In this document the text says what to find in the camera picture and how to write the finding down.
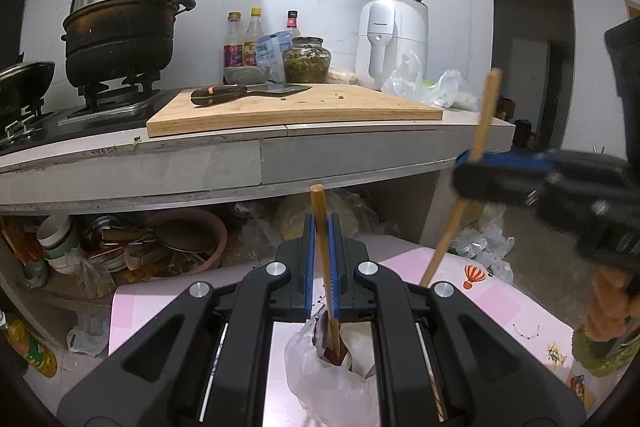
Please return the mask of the person right hand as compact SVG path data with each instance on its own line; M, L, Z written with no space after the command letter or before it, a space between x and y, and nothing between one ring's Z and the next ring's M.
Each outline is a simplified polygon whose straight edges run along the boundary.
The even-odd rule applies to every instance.
M590 339L604 343L624 335L626 320L639 316L639 296L630 297L626 287L630 277L620 270L601 267L594 274L586 329Z

